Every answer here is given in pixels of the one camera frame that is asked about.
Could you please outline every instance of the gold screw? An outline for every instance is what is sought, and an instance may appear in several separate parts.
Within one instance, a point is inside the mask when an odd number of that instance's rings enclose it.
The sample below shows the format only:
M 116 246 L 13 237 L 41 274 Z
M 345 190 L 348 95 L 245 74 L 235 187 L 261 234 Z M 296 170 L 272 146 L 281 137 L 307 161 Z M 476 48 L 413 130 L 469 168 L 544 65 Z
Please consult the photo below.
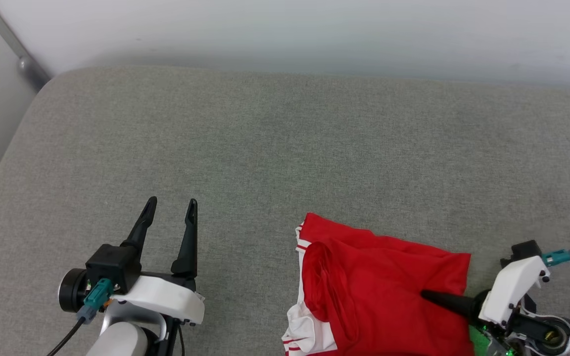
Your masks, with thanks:
M 556 333 L 556 331 L 547 331 L 547 333 L 545 334 L 545 340 L 549 343 L 553 343 L 556 342 L 556 339 L 559 338 L 560 336 L 558 335 L 558 333 Z

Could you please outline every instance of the teal connector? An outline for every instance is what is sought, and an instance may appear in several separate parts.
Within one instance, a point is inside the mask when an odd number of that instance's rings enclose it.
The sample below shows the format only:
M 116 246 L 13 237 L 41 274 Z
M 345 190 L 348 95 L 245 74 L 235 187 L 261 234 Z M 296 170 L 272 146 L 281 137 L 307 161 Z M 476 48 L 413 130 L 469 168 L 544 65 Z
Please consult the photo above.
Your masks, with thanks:
M 100 308 L 109 300 L 113 294 L 113 283 L 109 279 L 102 278 L 91 289 L 89 294 L 85 297 L 83 303 L 85 304 L 79 311 L 76 312 L 76 320 L 85 319 L 85 324 L 89 324 L 95 318 L 95 314 Z
M 570 250 L 558 250 L 542 255 L 542 260 L 548 267 L 557 266 L 570 261 Z
M 85 297 L 83 303 L 95 310 L 99 310 L 113 294 L 113 283 L 109 279 L 101 278 Z

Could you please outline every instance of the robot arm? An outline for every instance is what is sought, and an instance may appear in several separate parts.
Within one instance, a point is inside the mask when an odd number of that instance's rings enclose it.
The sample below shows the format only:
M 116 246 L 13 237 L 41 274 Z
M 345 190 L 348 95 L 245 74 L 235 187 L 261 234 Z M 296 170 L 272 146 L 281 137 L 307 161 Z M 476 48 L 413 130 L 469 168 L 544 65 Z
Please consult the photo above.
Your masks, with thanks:
M 543 255 L 536 241 L 512 247 L 511 260 L 501 260 L 504 268 L 491 289 L 475 298 L 423 291 L 422 296 L 468 318 L 470 325 L 485 334 L 491 344 L 488 356 L 570 356 L 570 319 L 537 315 L 525 308 L 526 294 L 540 281 L 548 282 L 547 266 L 570 261 L 570 251 Z
M 170 273 L 144 272 L 140 264 L 156 203 L 154 196 L 149 199 L 129 237 L 120 246 L 102 245 L 85 269 L 70 270 L 61 282 L 58 294 L 61 309 L 77 313 L 77 318 L 85 318 L 86 324 L 95 317 L 98 308 L 104 313 L 100 336 L 88 356 L 172 356 L 177 334 L 184 347 L 181 326 L 203 322 L 204 298 L 196 292 L 195 284 L 197 201 L 191 200 L 188 206 L 186 231 Z M 103 284 L 109 289 L 113 286 L 107 295 L 100 293 L 104 306 L 88 306 L 93 304 L 89 300 Z M 157 325 L 160 333 L 134 322 Z

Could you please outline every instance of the gray couch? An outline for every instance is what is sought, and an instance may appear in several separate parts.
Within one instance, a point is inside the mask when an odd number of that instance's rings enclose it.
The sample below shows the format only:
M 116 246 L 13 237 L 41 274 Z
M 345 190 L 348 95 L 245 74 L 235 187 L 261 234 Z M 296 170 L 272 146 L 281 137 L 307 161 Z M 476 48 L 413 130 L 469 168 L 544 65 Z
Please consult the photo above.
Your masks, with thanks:
M 199 201 L 204 324 L 187 355 L 282 355 L 306 212 L 473 254 L 468 294 L 512 244 L 570 248 L 570 90 L 371 77 L 89 68 L 36 97 L 0 164 L 0 355 L 72 327 L 64 273 L 158 211 L 165 272 Z M 570 317 L 570 265 L 534 295 Z M 100 320 L 59 353 L 83 355 Z

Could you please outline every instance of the gray fabric surface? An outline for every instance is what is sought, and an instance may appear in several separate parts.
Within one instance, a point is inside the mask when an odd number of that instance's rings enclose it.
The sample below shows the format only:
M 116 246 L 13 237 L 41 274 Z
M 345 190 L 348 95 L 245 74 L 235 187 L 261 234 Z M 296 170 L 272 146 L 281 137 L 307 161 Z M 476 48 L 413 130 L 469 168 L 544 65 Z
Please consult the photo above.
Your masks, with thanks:
M 129 233 L 167 271 L 199 201 L 204 324 L 187 355 L 282 355 L 305 213 L 473 254 L 468 293 L 509 247 L 570 248 L 570 90 L 163 67 L 61 75 L 0 165 L 0 355 L 46 354 L 75 322 L 70 268 Z M 570 317 L 570 266 L 534 293 Z M 61 351 L 83 355 L 100 320 Z

